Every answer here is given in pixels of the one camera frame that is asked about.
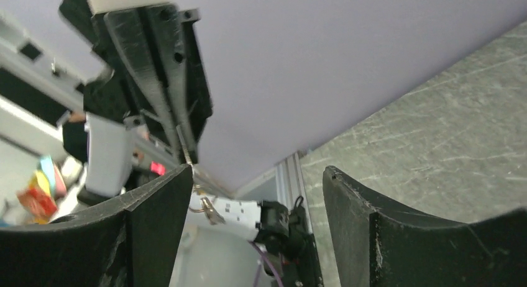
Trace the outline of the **dark metal key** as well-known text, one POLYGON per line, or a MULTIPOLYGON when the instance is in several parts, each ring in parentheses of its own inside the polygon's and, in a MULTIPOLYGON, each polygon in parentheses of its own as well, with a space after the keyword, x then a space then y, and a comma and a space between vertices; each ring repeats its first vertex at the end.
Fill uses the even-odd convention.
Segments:
POLYGON ((190 155, 190 151, 188 150, 187 142, 185 141, 185 137, 183 135, 183 131, 181 130, 180 125, 176 126, 176 131, 178 134, 178 139, 180 141, 181 151, 183 152, 183 156, 185 158, 185 162, 190 166, 194 166, 194 162, 190 155))

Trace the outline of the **light metal key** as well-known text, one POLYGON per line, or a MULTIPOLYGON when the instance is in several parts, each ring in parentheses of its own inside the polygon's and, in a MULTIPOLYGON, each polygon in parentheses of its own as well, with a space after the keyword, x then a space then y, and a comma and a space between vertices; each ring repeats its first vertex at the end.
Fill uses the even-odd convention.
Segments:
POLYGON ((212 225, 225 224, 225 218, 214 207, 217 196, 209 197, 200 184, 194 184, 188 210, 195 214, 204 214, 212 225))

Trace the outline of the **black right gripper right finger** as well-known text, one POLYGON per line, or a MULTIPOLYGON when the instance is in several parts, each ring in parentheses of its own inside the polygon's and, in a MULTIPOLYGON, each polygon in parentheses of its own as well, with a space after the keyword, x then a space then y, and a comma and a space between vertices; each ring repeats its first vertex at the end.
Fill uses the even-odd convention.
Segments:
POLYGON ((380 194, 334 166, 323 194, 342 286, 525 286, 526 209, 466 224, 380 194))

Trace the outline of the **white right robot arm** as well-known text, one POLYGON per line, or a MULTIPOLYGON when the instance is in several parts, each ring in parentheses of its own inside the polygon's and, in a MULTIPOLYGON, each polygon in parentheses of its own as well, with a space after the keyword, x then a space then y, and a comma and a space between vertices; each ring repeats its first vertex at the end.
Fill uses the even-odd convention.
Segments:
MULTIPOLYGON (((183 165, 121 194, 129 170, 90 171, 102 202, 45 225, 1 229, 2 286, 168 286, 186 221, 204 222, 298 267, 316 286, 306 212, 191 192, 183 165)), ((382 195, 334 166, 323 192, 344 286, 525 286, 526 209, 466 224, 382 195)))

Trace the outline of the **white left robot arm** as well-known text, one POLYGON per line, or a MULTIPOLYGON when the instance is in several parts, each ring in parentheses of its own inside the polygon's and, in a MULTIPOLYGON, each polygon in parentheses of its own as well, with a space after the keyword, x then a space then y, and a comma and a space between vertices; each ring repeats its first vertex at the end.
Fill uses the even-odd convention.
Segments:
POLYGON ((59 11, 108 70, 83 88, 88 172, 79 198, 117 196, 135 149, 165 166, 198 161, 213 113, 194 24, 172 0, 62 0, 59 11))

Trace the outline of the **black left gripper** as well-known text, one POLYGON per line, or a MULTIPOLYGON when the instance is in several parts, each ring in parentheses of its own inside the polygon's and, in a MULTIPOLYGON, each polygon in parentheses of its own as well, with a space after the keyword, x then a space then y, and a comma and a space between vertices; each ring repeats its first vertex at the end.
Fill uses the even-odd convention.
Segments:
POLYGON ((181 126, 194 163, 213 104, 194 24, 197 9, 174 2, 93 14, 87 0, 62 0, 61 16, 105 65, 82 89, 84 107, 107 119, 146 118, 176 163, 185 162, 181 126))

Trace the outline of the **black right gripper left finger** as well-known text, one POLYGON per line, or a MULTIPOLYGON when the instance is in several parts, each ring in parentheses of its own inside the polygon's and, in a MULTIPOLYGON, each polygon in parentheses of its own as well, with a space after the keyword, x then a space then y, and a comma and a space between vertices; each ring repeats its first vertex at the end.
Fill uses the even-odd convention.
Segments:
POLYGON ((57 222, 1 229, 1 285, 168 286, 192 175, 181 165, 57 222))

